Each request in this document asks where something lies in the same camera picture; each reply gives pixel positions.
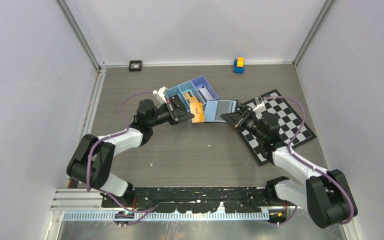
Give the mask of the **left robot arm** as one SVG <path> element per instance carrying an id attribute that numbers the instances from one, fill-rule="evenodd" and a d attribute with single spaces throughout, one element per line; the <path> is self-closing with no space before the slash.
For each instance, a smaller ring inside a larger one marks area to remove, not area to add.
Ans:
<path id="1" fill-rule="evenodd" d="M 114 196 L 121 207 L 133 202 L 131 183 L 111 172 L 114 156 L 146 144 L 153 128 L 165 123 L 178 125 L 194 118 L 194 114 L 171 100 L 156 107 L 151 99 L 138 103 L 132 123 L 124 130 L 104 136 L 84 135 L 69 161 L 66 174 L 86 184 L 88 189 L 101 190 Z"/>

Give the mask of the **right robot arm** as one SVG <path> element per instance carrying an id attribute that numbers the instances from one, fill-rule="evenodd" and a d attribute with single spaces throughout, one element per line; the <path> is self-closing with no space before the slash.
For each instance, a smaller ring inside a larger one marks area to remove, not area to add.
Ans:
<path id="1" fill-rule="evenodd" d="M 303 158 L 280 137 L 279 118 L 264 113 L 257 118 L 250 107 L 221 114 L 221 118 L 239 131 L 247 131 L 262 144 L 262 156 L 273 165 L 290 173 L 266 182 L 265 198 L 271 205 L 290 202 L 306 210 L 321 229 L 334 224 L 347 224 L 358 215 L 358 208 L 345 174 L 322 168 Z"/>

